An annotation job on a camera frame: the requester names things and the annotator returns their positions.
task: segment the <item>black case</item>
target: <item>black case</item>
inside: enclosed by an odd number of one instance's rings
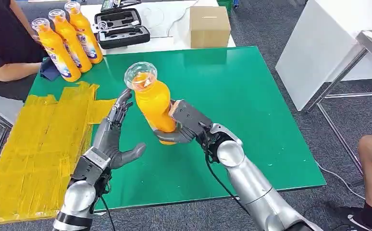
[[[131,23],[138,20],[139,24],[132,26]],[[142,26],[141,17],[136,9],[111,9],[95,15],[94,22],[106,21],[110,31],[99,31],[97,40],[103,49],[124,47],[150,41],[148,29]]]

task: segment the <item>green crate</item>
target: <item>green crate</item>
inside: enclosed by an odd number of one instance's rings
[[[231,9],[233,8],[233,2],[234,1],[217,1],[219,6],[225,6],[226,7],[228,16],[231,15]]]

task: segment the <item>yellow tape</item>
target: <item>yellow tape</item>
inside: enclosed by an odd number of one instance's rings
[[[30,95],[0,155],[0,223],[54,217],[78,157],[115,100],[95,101],[98,85]]]

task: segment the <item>orange bottle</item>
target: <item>orange bottle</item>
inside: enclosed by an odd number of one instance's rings
[[[62,37],[64,46],[78,69],[81,72],[89,71],[93,64],[78,41],[75,28],[66,20],[66,13],[59,9],[52,10],[49,12],[49,18],[53,21],[56,32]]]
[[[139,62],[125,72],[126,85],[135,91],[136,104],[153,130],[172,132],[176,122],[168,115],[171,103],[169,88],[157,80],[158,71],[153,64]],[[160,141],[163,144],[173,142]]]
[[[91,30],[90,22],[80,11],[80,4],[76,1],[68,2],[64,5],[64,9],[70,15],[70,24],[75,27],[77,31],[77,38],[81,42],[84,51],[93,64],[102,61],[102,53],[99,48],[96,37]]]
[[[33,20],[32,27],[62,77],[68,82],[77,81],[81,72],[67,52],[62,38],[50,28],[50,22],[46,18],[37,18]]]

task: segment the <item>silver robotic arm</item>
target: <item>silver robotic arm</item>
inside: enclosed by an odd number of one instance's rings
[[[177,131],[155,131],[160,140],[190,142],[203,148],[210,162],[227,170],[240,203],[262,231],[321,231],[294,210],[244,154],[242,141],[229,129],[212,121],[184,100],[175,101],[169,115],[179,123]]]
[[[78,160],[64,196],[64,203],[53,223],[54,231],[89,231],[94,206],[99,198],[108,193],[111,170],[138,159],[146,146],[139,143],[133,150],[120,152],[121,125],[131,98],[131,90],[125,89],[103,119],[93,146]]]

